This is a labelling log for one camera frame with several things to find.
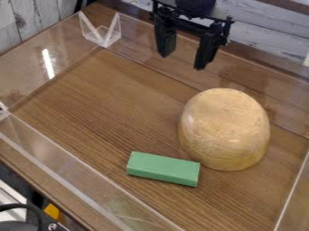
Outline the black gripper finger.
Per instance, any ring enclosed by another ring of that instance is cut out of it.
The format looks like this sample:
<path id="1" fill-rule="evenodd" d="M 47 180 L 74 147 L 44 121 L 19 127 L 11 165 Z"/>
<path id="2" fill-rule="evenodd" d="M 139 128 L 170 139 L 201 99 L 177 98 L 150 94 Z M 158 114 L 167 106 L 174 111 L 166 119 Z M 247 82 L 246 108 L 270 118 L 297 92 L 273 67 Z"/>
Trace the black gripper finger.
<path id="1" fill-rule="evenodd" d="M 213 61 L 218 49 L 218 35 L 207 32 L 202 35 L 199 47 L 195 53 L 194 68 L 202 70 L 206 65 Z"/>
<path id="2" fill-rule="evenodd" d="M 177 48 L 177 29 L 173 22 L 158 14 L 154 16 L 154 36 L 156 50 L 166 58 Z"/>

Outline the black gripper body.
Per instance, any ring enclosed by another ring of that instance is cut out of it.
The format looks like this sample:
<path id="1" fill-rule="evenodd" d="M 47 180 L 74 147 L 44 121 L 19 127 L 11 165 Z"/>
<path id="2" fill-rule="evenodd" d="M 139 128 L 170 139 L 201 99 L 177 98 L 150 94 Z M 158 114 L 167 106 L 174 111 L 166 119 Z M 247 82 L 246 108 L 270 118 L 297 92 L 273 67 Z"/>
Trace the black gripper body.
<path id="1" fill-rule="evenodd" d="M 217 9 L 217 0 L 152 0 L 152 18 L 155 15 L 173 22 L 178 31 L 202 37 L 207 32 L 218 35 L 218 46 L 229 41 L 233 16 Z"/>

